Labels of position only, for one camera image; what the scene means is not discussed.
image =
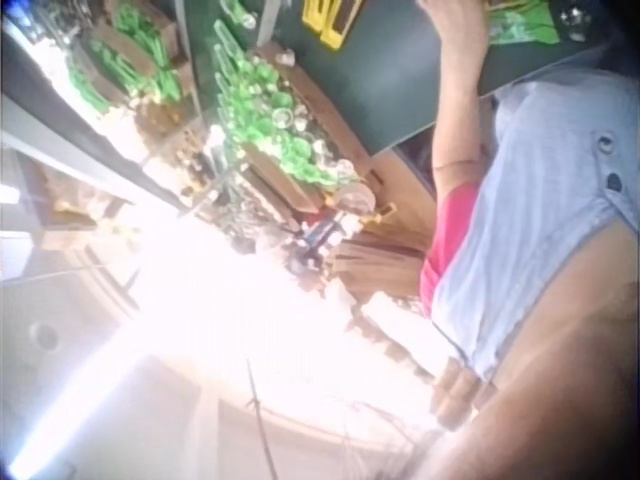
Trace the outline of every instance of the wooden crate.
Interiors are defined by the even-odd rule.
[[[318,213],[324,205],[324,198],[316,187],[303,185],[286,173],[268,155],[254,145],[242,147],[247,160],[260,177],[267,182],[293,209],[305,213]]]
[[[91,31],[91,35],[125,57],[139,74],[145,77],[156,75],[156,66],[151,55],[140,48],[131,38],[107,25],[104,20],[98,22],[98,25]]]
[[[299,66],[288,67],[276,62],[276,56],[284,50],[275,42],[268,43],[257,50],[265,60],[271,63],[290,84],[295,94],[313,114],[322,129],[336,144],[338,150],[351,160],[358,175],[365,177],[372,168],[371,156],[342,118],[331,100],[309,78]],[[376,185],[370,185],[376,193]]]

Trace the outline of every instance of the bright light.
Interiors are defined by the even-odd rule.
[[[42,470],[145,354],[139,332],[118,331],[73,376],[9,467],[16,480]]]
[[[216,148],[224,143],[227,136],[220,125],[211,125],[209,129],[209,138],[207,139],[207,147]]]
[[[15,205],[20,201],[20,190],[0,183],[0,203]]]

